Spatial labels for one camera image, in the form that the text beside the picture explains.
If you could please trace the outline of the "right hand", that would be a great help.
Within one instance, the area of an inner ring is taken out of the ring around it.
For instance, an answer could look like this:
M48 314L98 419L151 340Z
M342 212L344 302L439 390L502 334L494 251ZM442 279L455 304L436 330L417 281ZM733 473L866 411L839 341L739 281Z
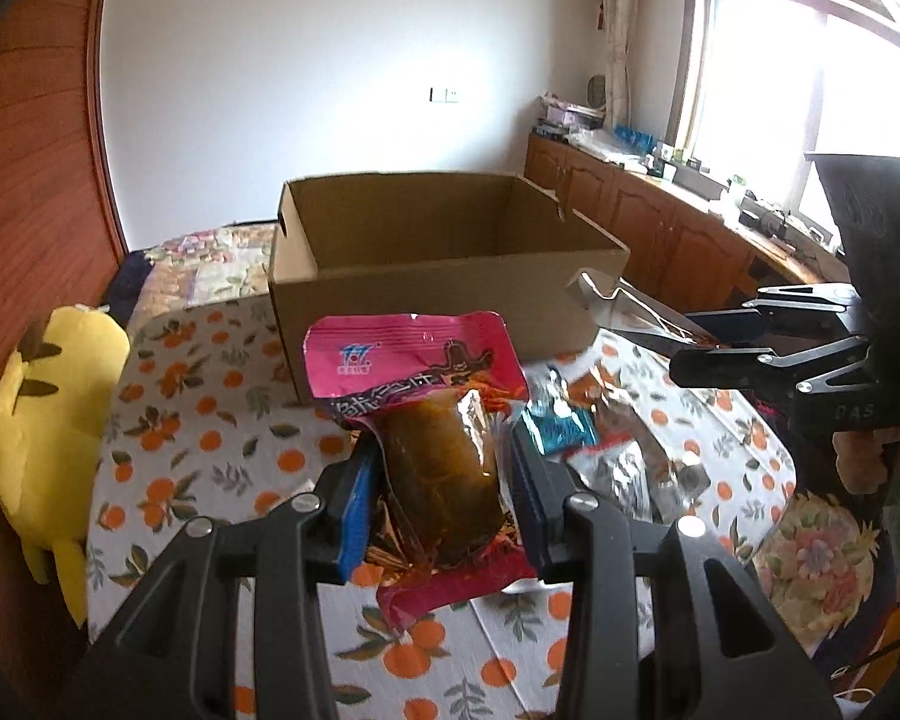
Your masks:
M832 436L837 476L850 494L868 496L888 481L883 449L896 440L893 429L848 431Z

